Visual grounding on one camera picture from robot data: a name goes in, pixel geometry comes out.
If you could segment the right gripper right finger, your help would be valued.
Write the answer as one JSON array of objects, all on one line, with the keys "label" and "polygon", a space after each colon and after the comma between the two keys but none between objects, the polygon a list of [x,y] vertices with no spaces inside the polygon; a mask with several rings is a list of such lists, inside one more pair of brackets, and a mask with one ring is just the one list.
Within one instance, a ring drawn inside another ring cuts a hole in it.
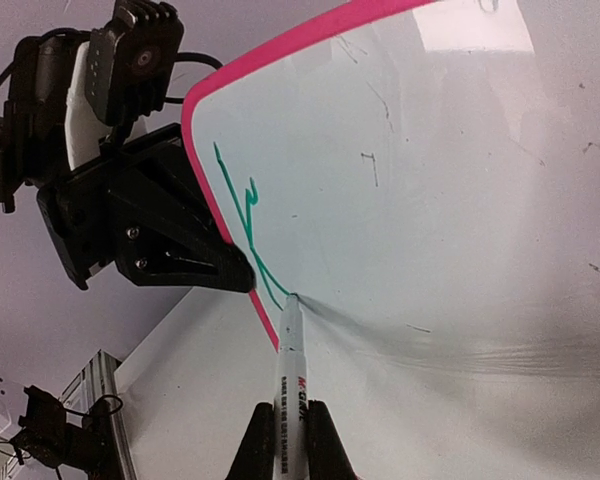
[{"label": "right gripper right finger", "polygon": [[308,404],[306,454],[310,480],[355,480],[328,406],[319,400]]}]

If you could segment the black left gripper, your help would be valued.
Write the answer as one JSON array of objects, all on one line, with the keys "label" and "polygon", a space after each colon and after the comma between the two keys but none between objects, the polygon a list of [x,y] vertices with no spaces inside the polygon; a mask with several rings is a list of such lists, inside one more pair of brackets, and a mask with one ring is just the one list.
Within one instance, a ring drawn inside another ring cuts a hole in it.
[{"label": "black left gripper", "polygon": [[37,203],[71,281],[86,289],[108,265],[137,286],[248,293],[255,274],[226,242],[172,124],[109,127],[85,96],[90,34],[22,39],[0,75],[0,206],[22,186]]}]

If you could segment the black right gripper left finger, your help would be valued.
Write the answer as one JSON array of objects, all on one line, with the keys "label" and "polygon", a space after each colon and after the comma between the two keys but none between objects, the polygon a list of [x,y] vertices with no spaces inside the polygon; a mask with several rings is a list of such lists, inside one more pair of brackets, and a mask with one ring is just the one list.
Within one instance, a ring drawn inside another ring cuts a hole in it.
[{"label": "black right gripper left finger", "polygon": [[228,473],[228,480],[272,480],[275,456],[274,407],[258,403]]}]

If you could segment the green whiteboard marker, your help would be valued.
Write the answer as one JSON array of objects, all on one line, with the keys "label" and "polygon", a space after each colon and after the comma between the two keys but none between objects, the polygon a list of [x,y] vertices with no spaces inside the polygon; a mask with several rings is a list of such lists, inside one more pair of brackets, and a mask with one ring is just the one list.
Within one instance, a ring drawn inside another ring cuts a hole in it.
[{"label": "green whiteboard marker", "polygon": [[275,479],[307,479],[307,364],[304,320],[297,295],[287,297],[279,322],[274,397]]}]

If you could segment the pink-framed whiteboard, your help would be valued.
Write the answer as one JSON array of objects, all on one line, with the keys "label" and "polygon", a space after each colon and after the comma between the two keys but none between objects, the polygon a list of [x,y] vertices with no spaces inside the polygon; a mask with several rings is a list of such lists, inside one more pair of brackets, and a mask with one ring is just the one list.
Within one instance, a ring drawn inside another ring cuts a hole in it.
[{"label": "pink-framed whiteboard", "polygon": [[600,479],[600,1],[353,1],[182,110],[365,479]]}]

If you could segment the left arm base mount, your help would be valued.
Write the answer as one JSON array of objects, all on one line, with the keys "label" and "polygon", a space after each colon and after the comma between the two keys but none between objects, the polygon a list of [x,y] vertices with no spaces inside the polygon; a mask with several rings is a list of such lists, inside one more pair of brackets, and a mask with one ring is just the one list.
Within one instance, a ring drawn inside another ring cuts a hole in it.
[{"label": "left arm base mount", "polygon": [[26,410],[18,418],[20,430],[8,443],[16,456],[24,452],[42,465],[58,471],[63,465],[86,472],[105,457],[102,437],[68,420],[69,410],[50,393],[26,387]]}]

